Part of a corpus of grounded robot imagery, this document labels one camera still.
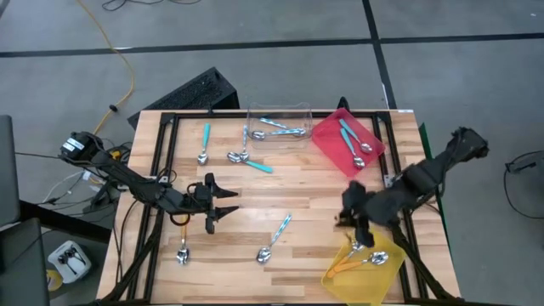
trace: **yellow tray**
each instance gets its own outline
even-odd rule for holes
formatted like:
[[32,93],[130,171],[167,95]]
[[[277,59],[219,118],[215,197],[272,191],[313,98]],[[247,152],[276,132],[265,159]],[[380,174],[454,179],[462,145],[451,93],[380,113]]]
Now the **yellow tray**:
[[346,241],[346,244],[340,248],[331,266],[321,278],[321,285],[347,304],[381,305],[399,271],[400,265],[405,260],[406,254],[402,248],[395,245],[378,230],[371,229],[371,232],[374,234],[375,246],[373,248],[365,247],[362,251],[356,252],[348,260],[348,263],[367,259],[373,252],[378,251],[388,253],[387,262],[382,265],[363,263],[356,268],[338,272],[332,278],[329,278],[327,273],[351,251],[351,244]]

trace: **wooden table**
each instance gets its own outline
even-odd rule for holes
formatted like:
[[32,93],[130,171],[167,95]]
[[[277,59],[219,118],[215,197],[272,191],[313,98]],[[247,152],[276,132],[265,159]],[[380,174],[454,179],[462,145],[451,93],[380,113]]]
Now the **wooden table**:
[[[143,111],[139,118],[129,166],[144,176],[150,172],[160,116],[160,111],[152,110]],[[414,113],[391,110],[391,117],[401,166],[419,162],[424,153]],[[201,152],[205,122],[212,124],[207,149],[210,160],[205,167],[198,167],[196,156]],[[187,238],[191,259],[183,267],[176,261],[179,227],[165,218],[152,303],[339,303],[321,286],[320,278],[345,243],[343,232],[333,225],[342,207],[340,195],[349,179],[311,142],[306,149],[289,151],[255,150],[248,144],[252,160],[273,167],[273,174],[230,163],[225,155],[241,149],[244,122],[243,119],[181,120],[173,162],[178,174],[174,188],[185,191],[187,184],[202,181],[204,174],[211,172],[219,186],[240,193],[238,197],[216,200],[216,206],[241,208],[216,224],[215,235],[206,234],[203,215],[191,218]],[[370,119],[361,118],[360,122],[372,131]],[[388,147],[385,127],[381,131]],[[166,160],[169,134],[167,130],[160,168]],[[393,173],[389,153],[387,149],[387,164]],[[383,189],[377,161],[361,171],[357,179],[369,190]],[[118,232],[132,201],[129,194],[120,200],[116,214]],[[133,260],[143,207],[137,205],[127,220],[122,247],[125,269]],[[259,265],[255,261],[258,249],[269,243],[288,213],[292,214],[292,221],[276,242],[274,256],[265,266]],[[458,296],[441,217],[428,207],[421,207],[412,217],[423,262],[448,292]],[[111,238],[98,298],[115,285],[116,261],[115,241]],[[417,297],[410,260],[406,264],[412,296]],[[142,271],[136,297],[143,292],[146,269]],[[385,301],[403,302],[398,279]]]

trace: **concrete floor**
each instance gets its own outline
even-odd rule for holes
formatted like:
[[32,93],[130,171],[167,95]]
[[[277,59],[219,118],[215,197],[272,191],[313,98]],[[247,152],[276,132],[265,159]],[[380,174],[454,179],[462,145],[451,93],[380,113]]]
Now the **concrete floor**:
[[[0,53],[105,48],[95,25],[74,1],[3,1]],[[544,28],[540,1],[370,2],[380,37],[517,34]],[[102,10],[101,1],[85,3],[117,47],[370,37],[358,0],[128,3],[114,13]],[[414,109],[417,120],[426,123],[434,152],[444,148],[458,126],[475,128],[490,141],[487,158],[461,165],[447,178],[443,205],[462,295],[470,301],[541,304],[544,221],[519,216],[507,205],[502,171],[515,156],[542,148],[544,41],[383,44],[382,49],[397,106]],[[127,58],[136,72],[136,90],[100,134],[117,144],[133,137],[126,117],[212,66],[237,88],[241,107],[253,101],[305,101],[317,109],[335,106],[342,95],[353,108],[386,105],[370,44]],[[0,58],[0,80],[0,113],[14,118],[16,149],[50,155],[57,154],[69,132],[92,130],[129,84],[127,70],[115,55]],[[17,162],[21,198],[27,201],[40,201],[54,182],[77,171],[55,160],[21,156]],[[544,215],[541,174],[529,171],[509,182],[520,209]],[[79,188],[75,199],[89,192],[85,184]],[[111,218],[102,224],[111,226]],[[46,249],[67,239],[53,238],[46,239]],[[105,249],[92,248],[99,263]],[[88,302],[98,280],[99,273],[90,275],[53,304]]]

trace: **teal handle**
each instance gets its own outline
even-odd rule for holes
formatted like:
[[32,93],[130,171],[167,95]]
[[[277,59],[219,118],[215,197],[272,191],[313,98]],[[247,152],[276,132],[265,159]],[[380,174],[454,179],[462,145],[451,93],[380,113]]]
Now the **teal handle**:
[[210,123],[206,123],[204,126],[204,136],[202,137],[202,148],[206,148],[207,139],[210,137]]
[[343,129],[343,128],[340,128],[340,133],[342,134],[343,141],[346,142],[346,145],[348,145],[349,149],[351,150],[351,154],[353,154],[353,155],[355,156],[354,147],[353,147],[353,145],[351,144],[351,140],[349,140],[349,136],[348,136],[348,134],[346,133],[346,130]]
[[265,165],[261,165],[261,164],[257,164],[256,162],[253,162],[253,161],[244,161],[246,164],[248,164],[249,166],[251,167],[255,167],[261,171],[265,171],[266,173],[272,173],[272,168],[271,167],[268,167],[268,166],[265,166]]
[[340,124],[342,125],[343,128],[346,129],[346,131],[348,131],[349,134],[351,134],[351,136],[355,138],[355,140],[357,140],[357,142],[360,142],[354,130],[352,130],[351,127],[349,127],[349,125],[343,119],[340,119]]

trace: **pink tray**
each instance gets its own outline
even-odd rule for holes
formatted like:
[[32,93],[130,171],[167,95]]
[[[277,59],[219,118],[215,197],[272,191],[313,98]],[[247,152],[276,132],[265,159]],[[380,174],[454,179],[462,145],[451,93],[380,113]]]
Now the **pink tray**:
[[352,178],[359,173],[360,169],[355,167],[354,158],[340,134],[342,128],[340,119],[343,119],[349,125],[360,141],[366,142],[372,147],[372,153],[363,153],[359,143],[349,136],[351,144],[355,148],[355,154],[365,161],[367,167],[385,151],[385,145],[344,108],[338,109],[317,124],[312,131],[312,140],[334,162],[338,169]]

